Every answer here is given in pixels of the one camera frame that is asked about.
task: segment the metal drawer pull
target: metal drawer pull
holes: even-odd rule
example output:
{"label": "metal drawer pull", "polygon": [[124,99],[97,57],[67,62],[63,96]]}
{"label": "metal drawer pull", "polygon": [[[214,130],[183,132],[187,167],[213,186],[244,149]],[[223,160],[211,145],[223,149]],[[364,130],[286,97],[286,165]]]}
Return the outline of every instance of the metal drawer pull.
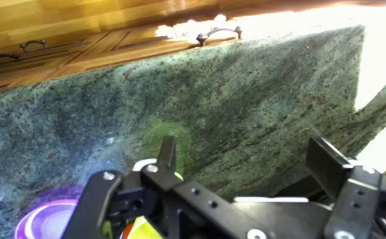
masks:
{"label": "metal drawer pull", "polygon": [[204,46],[205,45],[205,41],[206,39],[208,39],[212,34],[216,33],[216,32],[219,32],[219,31],[231,31],[231,32],[235,32],[237,33],[238,35],[238,38],[241,39],[242,37],[242,30],[240,29],[240,26],[236,27],[236,29],[234,30],[231,30],[231,29],[228,29],[228,28],[214,28],[212,29],[210,32],[208,32],[208,34],[199,34],[196,38],[196,40],[198,40],[200,42],[200,46]]}
{"label": "metal drawer pull", "polygon": [[10,57],[10,58],[13,58],[15,60],[18,60],[20,55],[19,54],[0,54],[0,58],[2,57]]}
{"label": "metal drawer pull", "polygon": [[46,44],[47,42],[44,41],[44,40],[31,40],[31,41],[27,41],[26,43],[22,43],[21,45],[19,45],[20,48],[22,48],[24,50],[24,52],[26,52],[26,47],[31,44],[31,43],[38,43],[38,44],[42,44],[44,48],[46,48]]}

